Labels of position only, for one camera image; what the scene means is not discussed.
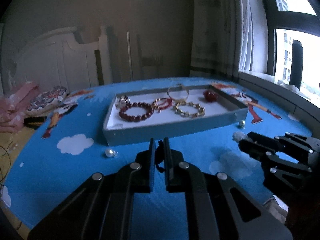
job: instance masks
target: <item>blue tablecloth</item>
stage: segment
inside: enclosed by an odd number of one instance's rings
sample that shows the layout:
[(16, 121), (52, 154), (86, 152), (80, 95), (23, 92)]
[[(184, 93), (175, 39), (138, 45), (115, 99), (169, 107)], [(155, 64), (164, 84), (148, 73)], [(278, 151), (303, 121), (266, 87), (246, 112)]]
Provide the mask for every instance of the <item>blue tablecloth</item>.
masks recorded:
[[(214, 81), (207, 78), (167, 78), (117, 83), (93, 88), (91, 93), (78, 97), (78, 106), (59, 120), (51, 136), (41, 138), (50, 123), (48, 120), (35, 132), (12, 166), (5, 182), (8, 189), (5, 198), (11, 211), (33, 228), (90, 175), (95, 172), (105, 175), (115, 173), (133, 162), (138, 152), (148, 149), (148, 142), (116, 146), (113, 149), (119, 152), (118, 157), (105, 157), (107, 146), (102, 124), (115, 93), (166, 88), (177, 83), (203, 85)], [(224, 83), (235, 85), (239, 91), (243, 89), (231, 82)], [(252, 124), (253, 117), (248, 113), (245, 129), (241, 131), (255, 131), (270, 137), (283, 135), (287, 131), (311, 136), (310, 130), (288, 112), (256, 93), (244, 91), (282, 119), (272, 116), (270, 111), (255, 107), (255, 112), (263, 121)], [(203, 172), (226, 172), (262, 203), (271, 196), (271, 192), (262, 184), (264, 177), (260, 164), (240, 152), (237, 143), (232, 141), (235, 131), (240, 130), (232, 124), (170, 138), (170, 146), (181, 151), (187, 162), (198, 166)], [(70, 154), (72, 150), (57, 147), (61, 139), (78, 134), (85, 135), (81, 142), (82, 152)], [(188, 239), (184, 194), (167, 193), (164, 174), (158, 171), (154, 191), (151, 194), (135, 194), (131, 235), (132, 239)]]

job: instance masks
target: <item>cartoon character print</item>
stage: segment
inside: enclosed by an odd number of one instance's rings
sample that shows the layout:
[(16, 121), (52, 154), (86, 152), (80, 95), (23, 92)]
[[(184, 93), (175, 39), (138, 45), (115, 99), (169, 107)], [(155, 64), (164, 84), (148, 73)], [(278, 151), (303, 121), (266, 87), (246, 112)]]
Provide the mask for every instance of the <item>cartoon character print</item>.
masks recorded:
[(70, 114), (76, 107), (78, 106), (78, 99), (81, 98), (83, 95), (92, 93), (93, 90), (80, 90), (76, 93), (70, 94), (65, 98), (62, 105), (59, 108), (53, 111), (51, 116), (50, 123), (45, 130), (44, 134), (42, 135), (42, 139), (47, 139), (51, 136), (51, 132), (54, 127), (57, 126), (59, 120), (67, 114)]
[(260, 118), (257, 115), (257, 113), (254, 111), (253, 107), (257, 107), (257, 108), (265, 111), (266, 113), (271, 114), (273, 117), (275, 117), (278, 120), (280, 120), (282, 118), (281, 116), (271, 112), (271, 110), (269, 110), (269, 109), (265, 108), (264, 106), (261, 106), (260, 104), (258, 104), (258, 100), (257, 99), (245, 94), (243, 91), (237, 90), (235, 86), (221, 84), (221, 83), (213, 83), (212, 86), (214, 86), (217, 89), (220, 89), (221, 91), (227, 93), (228, 95), (231, 95), (233, 98), (241, 101), (246, 106), (248, 106), (249, 112), (253, 116), (253, 120), (251, 121), (252, 124), (256, 124), (256, 123), (259, 123), (259, 122), (263, 121), (263, 119)]

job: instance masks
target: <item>pink cloth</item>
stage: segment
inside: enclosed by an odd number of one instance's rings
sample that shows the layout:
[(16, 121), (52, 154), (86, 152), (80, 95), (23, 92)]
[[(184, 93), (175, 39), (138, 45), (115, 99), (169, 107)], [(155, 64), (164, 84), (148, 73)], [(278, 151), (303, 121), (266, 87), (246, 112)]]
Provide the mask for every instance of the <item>pink cloth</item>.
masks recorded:
[(10, 122), (21, 112), (25, 112), (30, 102), (37, 97), (39, 90), (37, 87), (34, 87), (19, 103), (16, 104), (16, 111), (9, 111), (0, 108), (0, 126), (3, 122)]
[(18, 104), (34, 89), (37, 85), (34, 82), (26, 82), (21, 86), (15, 87), (8, 94), (0, 99), (0, 108), (6, 111), (15, 111)]
[(26, 117), (24, 112), (18, 113), (11, 121), (0, 123), (0, 127), (23, 127), (23, 120)]
[(22, 128), (15, 128), (15, 127), (2, 127), (0, 126), (0, 133), (3, 132), (8, 132), (8, 133), (17, 133), (21, 130)]

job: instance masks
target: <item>jewelry tray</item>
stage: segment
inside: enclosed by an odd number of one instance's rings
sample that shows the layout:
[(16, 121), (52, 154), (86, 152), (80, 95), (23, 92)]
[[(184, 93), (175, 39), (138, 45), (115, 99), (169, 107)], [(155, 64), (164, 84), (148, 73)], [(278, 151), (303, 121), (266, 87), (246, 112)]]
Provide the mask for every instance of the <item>jewelry tray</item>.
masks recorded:
[[(248, 107), (232, 96), (211, 85), (189, 86), (189, 97), (187, 102), (199, 103), (205, 108), (205, 115), (199, 117), (183, 117), (173, 110), (172, 106), (154, 114), (140, 122), (128, 122), (119, 116), (119, 109), (116, 108), (118, 98), (127, 95), (130, 103), (146, 102), (151, 104), (157, 98), (167, 98), (167, 88), (132, 91), (116, 94), (109, 106), (108, 113), (103, 123), (103, 134), (109, 146), (133, 144), (149, 141), (150, 138), (156, 140), (164, 137), (176, 137), (192, 134), (205, 130), (226, 126), (245, 120)], [(207, 89), (213, 90), (219, 95), (216, 102), (210, 103), (204, 99), (203, 93)], [(170, 89), (172, 98), (185, 98), (187, 92), (179, 87)], [(196, 113), (197, 110), (190, 106), (181, 106), (184, 111)], [(139, 107), (131, 108), (127, 112), (129, 115), (141, 115), (145, 110)]]

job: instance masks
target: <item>red ornament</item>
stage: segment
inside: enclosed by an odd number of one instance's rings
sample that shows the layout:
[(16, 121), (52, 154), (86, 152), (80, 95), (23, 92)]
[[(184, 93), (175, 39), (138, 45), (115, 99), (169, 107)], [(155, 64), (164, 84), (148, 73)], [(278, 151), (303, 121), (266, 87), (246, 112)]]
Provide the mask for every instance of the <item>red ornament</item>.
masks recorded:
[(217, 93), (213, 92), (210, 89), (206, 90), (203, 93), (203, 95), (204, 95), (205, 100), (207, 100), (208, 102), (215, 102), (218, 99)]

